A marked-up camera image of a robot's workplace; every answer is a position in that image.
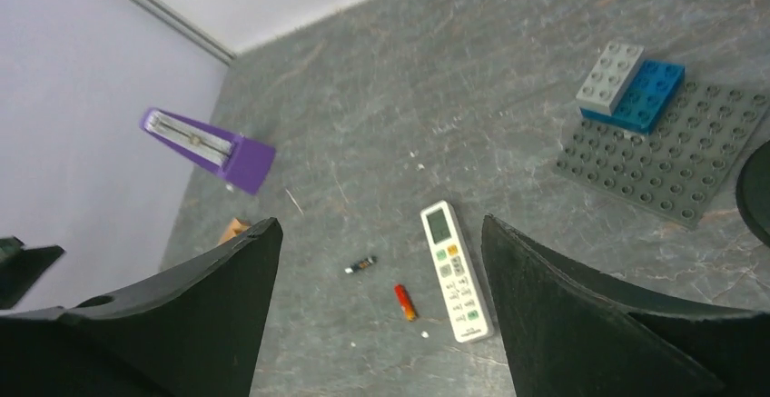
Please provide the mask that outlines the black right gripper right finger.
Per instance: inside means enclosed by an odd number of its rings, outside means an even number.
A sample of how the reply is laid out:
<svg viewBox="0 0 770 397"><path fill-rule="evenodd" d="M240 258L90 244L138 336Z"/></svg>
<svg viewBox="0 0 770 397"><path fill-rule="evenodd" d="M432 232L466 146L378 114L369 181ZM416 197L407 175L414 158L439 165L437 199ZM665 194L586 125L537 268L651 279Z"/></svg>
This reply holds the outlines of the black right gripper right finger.
<svg viewBox="0 0 770 397"><path fill-rule="evenodd" d="M519 396L766 396L769 315L627 283L488 215L481 253Z"/></svg>

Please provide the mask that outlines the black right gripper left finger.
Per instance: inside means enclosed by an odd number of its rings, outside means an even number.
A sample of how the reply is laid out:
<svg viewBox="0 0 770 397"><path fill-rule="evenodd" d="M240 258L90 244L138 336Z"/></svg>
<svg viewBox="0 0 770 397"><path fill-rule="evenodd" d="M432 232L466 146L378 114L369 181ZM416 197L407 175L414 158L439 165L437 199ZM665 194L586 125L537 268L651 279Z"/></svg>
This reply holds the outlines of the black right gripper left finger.
<svg viewBox="0 0 770 397"><path fill-rule="evenodd" d="M4 396L246 396L283 231L262 220L138 283L1 318Z"/></svg>

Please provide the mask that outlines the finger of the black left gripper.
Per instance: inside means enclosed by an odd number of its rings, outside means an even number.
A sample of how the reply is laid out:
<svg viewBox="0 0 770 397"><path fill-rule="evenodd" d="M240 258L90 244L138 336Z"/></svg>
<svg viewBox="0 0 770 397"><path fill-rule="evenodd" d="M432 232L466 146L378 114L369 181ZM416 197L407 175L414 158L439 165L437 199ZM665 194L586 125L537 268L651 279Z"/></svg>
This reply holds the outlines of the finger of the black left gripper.
<svg viewBox="0 0 770 397"><path fill-rule="evenodd" d="M58 245L26 248L17 237L1 239L1 309L13 308L65 253Z"/></svg>

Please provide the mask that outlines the white remote control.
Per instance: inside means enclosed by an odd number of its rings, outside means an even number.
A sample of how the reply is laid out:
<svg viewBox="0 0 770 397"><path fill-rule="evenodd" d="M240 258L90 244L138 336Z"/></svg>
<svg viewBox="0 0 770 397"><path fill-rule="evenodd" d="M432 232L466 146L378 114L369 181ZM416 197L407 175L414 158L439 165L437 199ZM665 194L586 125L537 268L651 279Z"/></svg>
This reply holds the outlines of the white remote control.
<svg viewBox="0 0 770 397"><path fill-rule="evenodd" d="M489 338L494 328L453 206L441 200L420 211L420 220L457 342Z"/></svg>

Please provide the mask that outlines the red orange battery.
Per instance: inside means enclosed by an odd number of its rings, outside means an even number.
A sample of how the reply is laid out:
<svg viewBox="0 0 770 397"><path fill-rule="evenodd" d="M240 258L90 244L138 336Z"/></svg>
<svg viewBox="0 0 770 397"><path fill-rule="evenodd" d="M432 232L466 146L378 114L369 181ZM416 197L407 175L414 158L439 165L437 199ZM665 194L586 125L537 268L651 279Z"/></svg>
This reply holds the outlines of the red orange battery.
<svg viewBox="0 0 770 397"><path fill-rule="evenodd" d="M397 299L400 304L400 308L403 311L405 318L409 322L416 321L418 318L418 314L412 300L410 299L409 292L407 291L405 286L402 284L396 284L394 286L394 292L397 296Z"/></svg>

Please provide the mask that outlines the black blue battery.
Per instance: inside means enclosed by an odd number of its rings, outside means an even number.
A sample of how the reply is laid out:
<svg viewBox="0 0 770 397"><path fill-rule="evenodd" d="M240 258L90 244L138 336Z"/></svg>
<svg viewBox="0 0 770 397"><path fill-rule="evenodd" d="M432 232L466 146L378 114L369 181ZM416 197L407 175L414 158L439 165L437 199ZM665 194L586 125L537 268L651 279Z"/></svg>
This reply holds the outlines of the black blue battery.
<svg viewBox="0 0 770 397"><path fill-rule="evenodd" d="M346 274L354 274L354 273L357 273L359 271L362 271L362 270L365 270L365 269L371 267L376 262L377 262L377 257L376 256L369 256L369 257L366 257L366 258L364 258L362 260L358 260L357 262L349 265L348 267L346 267L344 269L344 272Z"/></svg>

